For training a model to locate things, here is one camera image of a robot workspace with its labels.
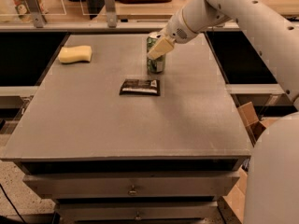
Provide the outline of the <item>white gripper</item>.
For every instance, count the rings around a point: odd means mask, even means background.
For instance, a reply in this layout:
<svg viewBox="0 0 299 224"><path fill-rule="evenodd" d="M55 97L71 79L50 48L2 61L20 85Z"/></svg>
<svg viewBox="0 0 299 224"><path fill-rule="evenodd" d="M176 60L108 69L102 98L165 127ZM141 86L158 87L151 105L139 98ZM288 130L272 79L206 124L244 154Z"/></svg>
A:
<svg viewBox="0 0 299 224"><path fill-rule="evenodd" d="M149 49L148 58L156 60L174 49L174 44L186 44L199 34L199 15L186 8L176 12L161 33L157 42Z"/></svg>

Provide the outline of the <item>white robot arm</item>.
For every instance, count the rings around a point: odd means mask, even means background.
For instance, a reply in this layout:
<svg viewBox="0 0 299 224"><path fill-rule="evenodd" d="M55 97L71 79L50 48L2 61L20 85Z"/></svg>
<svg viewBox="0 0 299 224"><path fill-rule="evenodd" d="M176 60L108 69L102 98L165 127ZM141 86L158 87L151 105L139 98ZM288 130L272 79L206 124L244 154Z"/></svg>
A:
<svg viewBox="0 0 299 224"><path fill-rule="evenodd" d="M238 62L239 82L278 85L293 106L299 95L299 31L260 0L191 0L160 32L148 52L152 60L175 44L194 39L207 28L234 21L263 66ZM251 151L244 224L299 224L299 114L291 113L270 125Z"/></svg>

